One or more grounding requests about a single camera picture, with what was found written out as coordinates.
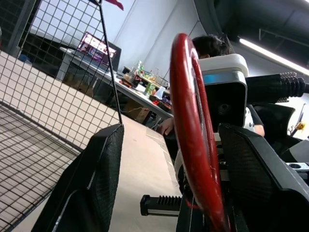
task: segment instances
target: metal grid fence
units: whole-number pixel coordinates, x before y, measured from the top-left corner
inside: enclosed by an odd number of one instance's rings
[[[21,9],[2,11],[18,17]],[[119,123],[102,99],[112,89],[108,67],[87,66],[73,54],[64,59],[86,31],[103,39],[98,12],[88,0],[37,0],[18,52],[7,49],[9,55],[2,44],[0,231],[11,231],[48,196],[95,132]],[[6,21],[0,16],[0,25]],[[64,80],[57,78],[61,71]]]

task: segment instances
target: fluorescent light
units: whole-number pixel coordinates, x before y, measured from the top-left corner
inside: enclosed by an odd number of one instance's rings
[[[239,42],[242,43],[243,45],[259,52],[259,53],[262,53],[263,55],[265,55],[265,56],[267,56],[271,59],[274,59],[275,61],[277,61],[277,62],[279,62],[279,63],[281,63],[281,64],[283,64],[287,67],[290,67],[291,69],[294,69],[298,72],[301,72],[301,73],[309,76],[309,70],[308,69],[305,69],[305,68],[303,68],[303,67],[301,67],[301,66],[299,66],[299,65],[297,65],[297,64],[295,64],[295,63],[293,63],[293,62],[291,62],[291,61],[289,61],[285,58],[282,58],[282,57],[280,57],[280,56],[278,56],[278,55],[276,55],[272,52],[269,52],[266,49],[263,49],[263,48],[259,47],[258,45],[255,45],[255,44],[253,44],[253,43],[251,43],[247,40],[240,39]]]

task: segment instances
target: person's hand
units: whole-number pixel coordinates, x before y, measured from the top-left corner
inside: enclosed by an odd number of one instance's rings
[[[162,122],[158,128],[158,132],[162,135],[168,135],[172,129],[174,128],[174,119],[168,118],[164,122]]]
[[[261,135],[262,137],[265,136],[265,131],[263,125],[255,125],[254,126],[255,133]]]

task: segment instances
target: black pole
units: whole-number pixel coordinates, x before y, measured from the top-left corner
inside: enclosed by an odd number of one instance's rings
[[[115,83],[114,73],[113,73],[113,69],[112,69],[112,59],[111,59],[110,47],[108,45],[108,39],[107,39],[107,34],[106,34],[106,28],[105,28],[105,22],[104,22],[104,16],[103,16],[102,3],[99,5],[99,8],[100,8],[100,13],[101,13],[101,21],[102,21],[102,26],[103,26],[104,40],[105,40],[105,44],[106,44],[108,61],[109,61],[109,67],[110,67],[111,76],[112,76],[112,86],[114,88],[114,94],[115,94],[116,106],[117,106],[117,111],[118,111],[118,116],[119,116],[119,122],[120,122],[120,124],[123,124],[122,123],[121,112],[120,112],[120,105],[119,105],[118,95],[117,95],[116,83]]]

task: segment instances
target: white table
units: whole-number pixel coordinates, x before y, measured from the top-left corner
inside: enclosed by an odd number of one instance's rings
[[[57,79],[63,81],[64,76],[66,72],[68,71],[69,65],[71,62],[74,64],[78,65],[82,69],[86,70],[90,74],[92,74],[95,78],[96,81],[93,84],[93,86],[96,84],[98,80],[102,80],[106,84],[110,84],[112,81],[112,76],[110,72],[105,72],[102,69],[99,69],[98,67],[90,64],[87,61],[82,60],[81,58],[75,56],[72,52],[74,50],[72,49],[67,49],[64,47],[60,48],[61,51],[64,52],[64,57],[60,66],[60,69],[57,74]],[[119,92],[127,95],[129,98],[133,99],[134,101],[138,102],[139,104],[143,105],[145,108],[148,108],[150,111],[155,112],[157,115],[159,115],[163,119],[167,119],[170,117],[173,117],[172,114],[169,114],[168,112],[164,111],[157,105],[154,105],[152,101],[149,100],[148,97],[146,97],[144,94],[126,87],[123,84],[120,84],[120,79],[118,78],[118,75],[114,72],[114,77],[115,77],[115,82],[116,82],[116,88]]]

